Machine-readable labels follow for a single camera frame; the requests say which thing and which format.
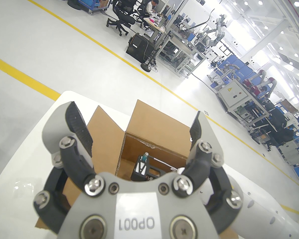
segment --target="label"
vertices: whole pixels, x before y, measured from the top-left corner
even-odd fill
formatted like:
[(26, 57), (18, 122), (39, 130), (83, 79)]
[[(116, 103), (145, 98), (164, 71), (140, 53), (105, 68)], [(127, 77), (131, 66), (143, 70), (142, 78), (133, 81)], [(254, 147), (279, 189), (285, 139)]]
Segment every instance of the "label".
[(162, 239), (156, 192), (118, 193), (114, 239)]

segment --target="black mesh chair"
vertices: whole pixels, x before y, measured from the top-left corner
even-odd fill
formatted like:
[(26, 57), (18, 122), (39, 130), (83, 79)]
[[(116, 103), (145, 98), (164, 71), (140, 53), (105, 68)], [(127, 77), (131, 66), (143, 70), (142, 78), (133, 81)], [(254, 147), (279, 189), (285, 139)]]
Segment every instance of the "black mesh chair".
[(142, 0), (141, 4), (137, 8), (137, 11), (135, 12), (136, 16), (136, 22), (140, 23), (140, 27), (142, 27), (142, 24), (144, 23), (144, 26), (146, 26), (146, 22), (143, 20), (145, 17), (149, 17), (150, 15), (146, 12), (146, 6), (149, 3), (150, 0)]
[(114, 21), (108, 18), (106, 26), (109, 27), (109, 25), (115, 25), (120, 32), (120, 36), (122, 36), (121, 30), (125, 32), (125, 35), (127, 35), (129, 32), (127, 32), (122, 25), (130, 28), (131, 25), (135, 24), (135, 19), (131, 16), (131, 14), (134, 12), (134, 5), (136, 1), (137, 0), (114, 0), (113, 12), (117, 15), (119, 20)]

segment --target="yellow floor line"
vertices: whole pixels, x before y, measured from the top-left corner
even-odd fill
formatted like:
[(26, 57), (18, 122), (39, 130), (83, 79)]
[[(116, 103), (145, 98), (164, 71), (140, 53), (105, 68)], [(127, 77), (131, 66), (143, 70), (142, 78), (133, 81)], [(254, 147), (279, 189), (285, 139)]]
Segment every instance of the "yellow floor line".
[(1, 59), (0, 59), (0, 70), (7, 73), (8, 75), (15, 78), (16, 80), (20, 81), (21, 83), (27, 85), (28, 87), (31, 87), (35, 91), (47, 96), (50, 99), (53, 99), (54, 101), (57, 100), (58, 97), (60, 96), (60, 93), (36, 81), (32, 77), (29, 77), (25, 73), (22, 73), (18, 69), (8, 65)]
[[(177, 97), (178, 99), (180, 99), (181, 101), (183, 101), (184, 103), (186, 103), (188, 106), (192, 107), (194, 110), (198, 111), (198, 108), (194, 107), (192, 104), (190, 104), (189, 102), (187, 102), (186, 100), (184, 100), (183, 98), (181, 98), (180, 96), (178, 96), (177, 94), (175, 94), (173, 91), (171, 91), (170, 89), (168, 89), (166, 86), (164, 86), (163, 84), (161, 84), (160, 82), (156, 81), (154, 78), (152, 78), (151, 76), (149, 76), (148, 74), (146, 74), (145, 72), (141, 71), (140, 69), (138, 69), (136, 66), (134, 66), (133, 64), (131, 64), (130, 62), (128, 62), (126, 59), (120, 57), (118, 54), (114, 53), (111, 49), (107, 48), (106, 46), (104, 46), (103, 44), (101, 44), (100, 42), (96, 41), (95, 39), (93, 39), (92, 37), (90, 37), (88, 34), (84, 33), (83, 31), (81, 31), (80, 29), (78, 29), (77, 27), (75, 27), (74, 25), (70, 24), (69, 22), (67, 22), (66, 20), (62, 19), (60, 16), (56, 15), (55, 13), (51, 12), (50, 10), (48, 10), (47, 8), (41, 6), (40, 4), (38, 4), (37, 2), (33, 1), (33, 0), (27, 0), (30, 3), (34, 4), (35, 6), (41, 8), (42, 10), (46, 11), (47, 13), (49, 13), (50, 15), (54, 16), (55, 18), (59, 19), (61, 22), (65, 23), (66, 25), (68, 25), (69, 27), (73, 28), (74, 30), (76, 30), (77, 32), (81, 33), (82, 35), (84, 35), (86, 38), (88, 38), (89, 40), (91, 40), (92, 42), (96, 43), (97, 45), (99, 45), (100, 47), (102, 47), (103, 49), (105, 49), (106, 51), (108, 51), (109, 53), (111, 53), (112, 55), (114, 55), (115, 57), (119, 58), (120, 60), (122, 60), (124, 63), (126, 63), (127, 65), (129, 65), (130, 67), (134, 68), (135, 70), (137, 70), (138, 72), (140, 72), (141, 74), (143, 74), (144, 76), (146, 76), (147, 78), (149, 78), (150, 80), (152, 80), (153, 82), (155, 82), (156, 84), (158, 84), (159, 86), (161, 86), (163, 89), (165, 89), (166, 91), (170, 92), (172, 95), (174, 95), (175, 97)], [(54, 93), (49, 97), (47, 96), (45, 93), (45, 96), (53, 99), (56, 97), (56, 95), (60, 95), (58, 92), (53, 91)], [(257, 153), (259, 156), (261, 156), (261, 158), (265, 159), (267, 162), (269, 162), (271, 165), (273, 165), (276, 169), (278, 169), (280, 172), (282, 172), (285, 176), (287, 176), (290, 180), (292, 180), (295, 184), (297, 184), (299, 186), (299, 184), (293, 180), (289, 175), (287, 175), (286, 173), (284, 173), (280, 168), (278, 168), (276, 165), (274, 165), (271, 161), (269, 161), (268, 159), (264, 158), (259, 152), (257, 152), (254, 148), (252, 148), (251, 146), (249, 146), (247, 143), (245, 143), (243, 140), (241, 140), (239, 137), (237, 137), (236, 135), (234, 135), (233, 133), (231, 133), (229, 130), (225, 129), (223, 126), (221, 126), (219, 123), (217, 123), (216, 121), (214, 121), (213, 119), (211, 119), (210, 117), (207, 116), (207, 118), (212, 121), (213, 123), (215, 123), (217, 126), (219, 126), (220, 128), (222, 128), (223, 130), (225, 130), (226, 132), (228, 132), (230, 135), (232, 135), (234, 138), (236, 138), (237, 140), (239, 140), (241, 143), (243, 143), (244, 145), (246, 145), (247, 147), (249, 147), (252, 151), (254, 151), (255, 153)]]
[(299, 215), (299, 211), (297, 211), (297, 210), (295, 210), (295, 209), (292, 209), (292, 208), (290, 208), (290, 207), (288, 207), (288, 206), (285, 206), (285, 205), (280, 205), (281, 206), (281, 208), (283, 208), (284, 210), (286, 210), (286, 211), (288, 211), (288, 212), (292, 212), (292, 213), (294, 213), (294, 214), (298, 214)]

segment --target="black case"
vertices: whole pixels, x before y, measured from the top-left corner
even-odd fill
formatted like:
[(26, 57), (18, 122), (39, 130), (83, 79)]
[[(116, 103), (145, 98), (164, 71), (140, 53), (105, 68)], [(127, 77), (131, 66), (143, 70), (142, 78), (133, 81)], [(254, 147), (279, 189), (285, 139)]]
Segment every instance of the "black case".
[(126, 52), (141, 63), (145, 63), (154, 50), (154, 44), (139, 33), (135, 34), (129, 42)]

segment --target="white epoxy floor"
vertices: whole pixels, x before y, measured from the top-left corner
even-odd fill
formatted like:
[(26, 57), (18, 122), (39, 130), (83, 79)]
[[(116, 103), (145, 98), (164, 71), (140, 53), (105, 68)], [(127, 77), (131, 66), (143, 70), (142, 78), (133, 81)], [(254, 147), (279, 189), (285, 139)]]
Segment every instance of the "white epoxy floor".
[[(106, 16), (74, 10), (66, 1), (33, 1), (140, 69), (140, 63), (125, 53), (132, 31), (127, 37), (120, 37), (115, 28), (105, 26)], [(114, 16), (111, 8), (107, 13)], [(132, 28), (140, 31), (138, 24)], [(72, 90), (127, 115), (132, 114), (137, 99), (188, 126), (196, 115), (192, 107), (159, 84), (27, 0), (0, 0), (0, 59), (59, 93)], [(207, 64), (203, 63), (195, 75), (209, 83)], [(298, 182), (278, 151), (273, 149), (268, 153), (265, 147), (257, 145), (224, 112), (214, 93), (194, 76), (179, 78), (160, 64), (157, 73), (148, 75), (194, 107), (207, 111), (213, 120)], [(52, 102), (0, 71), (0, 171)], [(299, 211), (299, 186), (295, 182), (211, 124), (224, 149), (226, 164), (267, 190), (279, 203)], [(288, 214), (299, 220), (299, 215)]]

